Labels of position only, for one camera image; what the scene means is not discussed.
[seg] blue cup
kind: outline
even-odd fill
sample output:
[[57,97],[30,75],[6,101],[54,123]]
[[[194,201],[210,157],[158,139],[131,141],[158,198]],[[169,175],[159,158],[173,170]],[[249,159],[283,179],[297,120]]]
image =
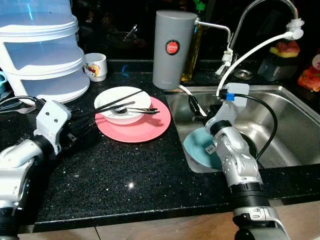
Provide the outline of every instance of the blue cup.
[[0,71],[0,94],[3,94],[6,90],[5,83],[8,82],[7,76],[3,71]]

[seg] dark background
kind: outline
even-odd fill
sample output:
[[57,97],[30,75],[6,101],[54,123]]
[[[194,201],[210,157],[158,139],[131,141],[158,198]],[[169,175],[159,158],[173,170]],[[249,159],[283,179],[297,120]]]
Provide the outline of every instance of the dark background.
[[[236,30],[240,16],[252,0],[203,0],[205,20]],[[305,21],[304,36],[297,41],[299,56],[310,62],[320,47],[320,1],[292,1]],[[195,12],[192,0],[73,0],[72,10],[77,16],[79,44],[85,53],[99,52],[108,59],[151,60],[154,53],[156,11],[174,9]],[[235,52],[243,55],[257,44],[286,31],[292,18],[289,8],[277,0],[268,0],[253,8],[245,18],[235,42]],[[121,43],[119,32],[129,32],[138,25],[137,39]],[[208,28],[204,31],[199,51],[201,60],[220,60],[226,49],[227,33]],[[250,59],[261,60],[269,50],[265,47]]]

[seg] white bowl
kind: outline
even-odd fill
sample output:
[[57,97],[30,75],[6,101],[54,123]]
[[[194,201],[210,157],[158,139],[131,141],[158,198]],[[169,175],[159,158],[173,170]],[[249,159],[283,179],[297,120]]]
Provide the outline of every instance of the white bowl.
[[[111,103],[115,100],[126,97],[130,94],[136,93],[141,89],[132,87],[132,86],[118,86],[113,87],[108,90],[101,92],[94,100],[94,107],[99,108],[105,104]],[[145,92],[142,91],[138,94],[135,94],[131,97],[128,97],[122,101],[115,103],[115,105],[125,104],[131,101],[135,101],[134,104],[128,105],[128,108],[140,108],[145,109],[149,108],[151,105],[151,98]],[[143,113],[137,112],[126,112],[123,114],[116,114],[114,111],[104,111],[101,113],[105,119],[107,119],[110,123],[118,124],[118,125],[127,125],[133,124],[140,120],[143,117]]]

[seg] pink plate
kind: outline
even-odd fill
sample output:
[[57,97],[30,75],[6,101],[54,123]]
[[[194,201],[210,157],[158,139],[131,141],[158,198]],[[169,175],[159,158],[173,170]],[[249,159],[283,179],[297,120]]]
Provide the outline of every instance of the pink plate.
[[95,123],[107,137],[124,143],[146,142],[163,134],[169,127],[171,114],[160,100],[151,98],[150,108],[157,108],[155,115],[145,114],[139,121],[128,125],[117,125],[107,121],[101,114],[95,115]]

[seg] mug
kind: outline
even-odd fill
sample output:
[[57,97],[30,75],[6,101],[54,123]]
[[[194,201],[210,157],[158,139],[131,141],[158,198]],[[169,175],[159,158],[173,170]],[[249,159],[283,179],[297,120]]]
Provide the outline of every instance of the mug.
[[0,94],[3,94],[6,90],[4,83],[8,82],[8,79],[3,71],[0,71],[0,75],[3,76],[3,78],[4,78],[4,80],[0,81]]
[[85,66],[83,66],[85,74],[93,82],[100,82],[107,76],[107,57],[101,53],[88,53],[84,55]]

